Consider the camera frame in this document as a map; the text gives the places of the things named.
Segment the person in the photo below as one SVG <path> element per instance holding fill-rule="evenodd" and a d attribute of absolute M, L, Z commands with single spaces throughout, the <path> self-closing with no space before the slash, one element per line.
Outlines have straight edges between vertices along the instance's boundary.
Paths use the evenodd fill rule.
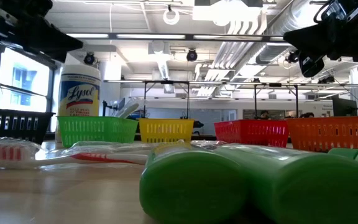
<path fill-rule="evenodd" d="M 314 113 L 307 112 L 307 113 L 301 115 L 299 118 L 314 118 Z"/>
<path fill-rule="evenodd" d="M 312 112 L 307 112 L 307 118 L 314 118 L 314 113 Z"/>
<path fill-rule="evenodd" d="M 269 119 L 269 112 L 267 110 L 260 112 L 260 119 Z"/>

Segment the black basket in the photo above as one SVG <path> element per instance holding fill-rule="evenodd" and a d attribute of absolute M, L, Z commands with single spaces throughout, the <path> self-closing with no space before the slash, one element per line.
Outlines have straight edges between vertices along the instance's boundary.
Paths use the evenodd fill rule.
<path fill-rule="evenodd" d="M 25 139 L 42 144 L 54 113 L 0 109 L 0 138 Z"/>

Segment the white toothbrush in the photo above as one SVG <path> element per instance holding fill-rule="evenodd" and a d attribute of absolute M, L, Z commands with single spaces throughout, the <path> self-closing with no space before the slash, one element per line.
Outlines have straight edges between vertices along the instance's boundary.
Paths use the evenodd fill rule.
<path fill-rule="evenodd" d="M 66 163 L 109 163 L 120 162 L 144 165 L 147 155 L 136 154 L 95 154 L 78 153 L 72 156 L 63 156 L 52 159 L 35 160 L 28 156 L 19 147 L 0 147 L 0 167 L 38 167 Z"/>

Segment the yellow basket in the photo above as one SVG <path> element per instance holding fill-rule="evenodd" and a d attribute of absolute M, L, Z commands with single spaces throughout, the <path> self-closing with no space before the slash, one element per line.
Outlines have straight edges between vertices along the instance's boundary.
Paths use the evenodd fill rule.
<path fill-rule="evenodd" d="M 192 119 L 140 119 L 142 142 L 176 142 L 191 141 L 193 133 Z"/>

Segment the green basket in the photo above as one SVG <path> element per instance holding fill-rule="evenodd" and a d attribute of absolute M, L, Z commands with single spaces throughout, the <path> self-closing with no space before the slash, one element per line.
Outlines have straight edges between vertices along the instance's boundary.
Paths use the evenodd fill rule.
<path fill-rule="evenodd" d="M 132 143 L 138 121 L 115 117 L 58 116 L 64 147 L 78 141 Z"/>

